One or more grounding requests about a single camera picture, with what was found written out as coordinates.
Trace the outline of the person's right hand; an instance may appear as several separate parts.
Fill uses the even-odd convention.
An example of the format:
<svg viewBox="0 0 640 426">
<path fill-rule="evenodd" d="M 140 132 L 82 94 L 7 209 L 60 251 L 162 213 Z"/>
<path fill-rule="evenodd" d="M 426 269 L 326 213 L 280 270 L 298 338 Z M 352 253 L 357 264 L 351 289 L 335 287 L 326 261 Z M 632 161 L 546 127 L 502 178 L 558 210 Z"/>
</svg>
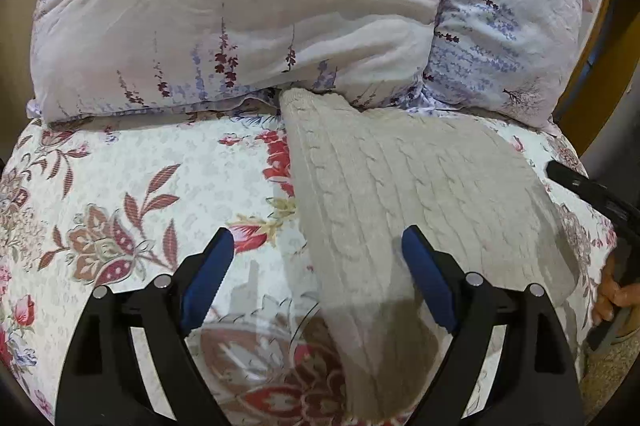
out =
<svg viewBox="0 0 640 426">
<path fill-rule="evenodd" d="M 639 284 L 634 283 L 624 287 L 614 281 L 615 257 L 608 255 L 606 264 L 601 271 L 601 281 L 598 286 L 597 300 L 593 305 L 591 316 L 594 325 L 614 320 L 615 307 L 629 309 L 625 323 L 618 330 L 617 336 L 622 338 L 634 334 L 639 329 Z"/>
</svg>

